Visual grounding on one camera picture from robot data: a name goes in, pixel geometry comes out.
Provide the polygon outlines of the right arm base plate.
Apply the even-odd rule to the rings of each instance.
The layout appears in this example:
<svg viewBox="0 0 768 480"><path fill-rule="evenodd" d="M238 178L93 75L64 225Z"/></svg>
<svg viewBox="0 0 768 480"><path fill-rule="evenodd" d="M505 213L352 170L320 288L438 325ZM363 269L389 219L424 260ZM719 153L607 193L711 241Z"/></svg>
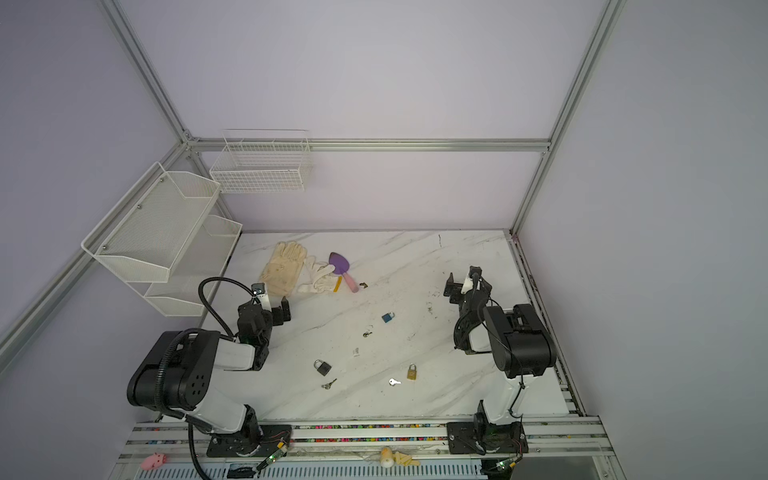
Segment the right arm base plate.
<svg viewBox="0 0 768 480"><path fill-rule="evenodd" d="M521 422L507 425L476 426L473 422L449 422L446 425L451 454L526 454L527 435Z"/></svg>

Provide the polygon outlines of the black padlock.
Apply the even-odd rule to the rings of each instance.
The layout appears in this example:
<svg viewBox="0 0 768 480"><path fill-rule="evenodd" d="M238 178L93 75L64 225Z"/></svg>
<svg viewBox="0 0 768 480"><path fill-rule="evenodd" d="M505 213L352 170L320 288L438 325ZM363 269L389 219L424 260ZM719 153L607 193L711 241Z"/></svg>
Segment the black padlock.
<svg viewBox="0 0 768 480"><path fill-rule="evenodd" d="M327 363L326 361L320 360L320 359L316 360L316 361L313 363L313 366L314 366L314 368L316 369L316 371L317 371L317 372L318 372L320 375L322 375L322 376L327 376L327 375L328 375L328 373L329 373L329 372L331 371L331 369L332 369L332 366L331 366L329 363Z"/></svg>

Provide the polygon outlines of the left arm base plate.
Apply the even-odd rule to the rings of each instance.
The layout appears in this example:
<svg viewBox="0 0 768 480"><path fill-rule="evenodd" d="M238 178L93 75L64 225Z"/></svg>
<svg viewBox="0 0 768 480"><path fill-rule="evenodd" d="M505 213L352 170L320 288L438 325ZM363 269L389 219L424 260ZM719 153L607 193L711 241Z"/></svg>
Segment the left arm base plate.
<svg viewBox="0 0 768 480"><path fill-rule="evenodd" d="M290 424L260 425L255 439L244 433L213 434L208 444L208 458L268 457L280 444L287 447L293 428Z"/></svg>

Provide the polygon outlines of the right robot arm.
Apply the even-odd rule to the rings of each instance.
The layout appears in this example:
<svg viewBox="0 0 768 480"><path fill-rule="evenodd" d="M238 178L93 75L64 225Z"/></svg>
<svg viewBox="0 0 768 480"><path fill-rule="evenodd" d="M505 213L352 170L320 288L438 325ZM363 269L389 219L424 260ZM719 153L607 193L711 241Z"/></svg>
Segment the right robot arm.
<svg viewBox="0 0 768 480"><path fill-rule="evenodd" d="M454 348L468 356L490 355L503 375L501 390L479 402L477 416L500 425L521 421L529 388L558 360L547 327L531 304L503 308L492 298L492 285L478 266L470 267L461 282L449 276L443 296L459 310Z"/></svg>

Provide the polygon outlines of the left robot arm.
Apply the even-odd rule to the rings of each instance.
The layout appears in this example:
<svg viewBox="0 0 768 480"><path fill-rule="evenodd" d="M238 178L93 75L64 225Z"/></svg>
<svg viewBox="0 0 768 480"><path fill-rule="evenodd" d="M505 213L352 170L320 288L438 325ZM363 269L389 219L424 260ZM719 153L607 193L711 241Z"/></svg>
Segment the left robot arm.
<svg viewBox="0 0 768 480"><path fill-rule="evenodd" d="M236 330L208 300L205 289L211 283L228 283L249 295L237 308ZM212 377L216 370L261 370L269 355L273 328L292 318L289 300L282 296L274 306L264 283L247 286L223 276L203 279L197 293L204 309L223 329L164 332L131 377L127 400L206 434L257 443L263 431L254 408L220 391Z"/></svg>

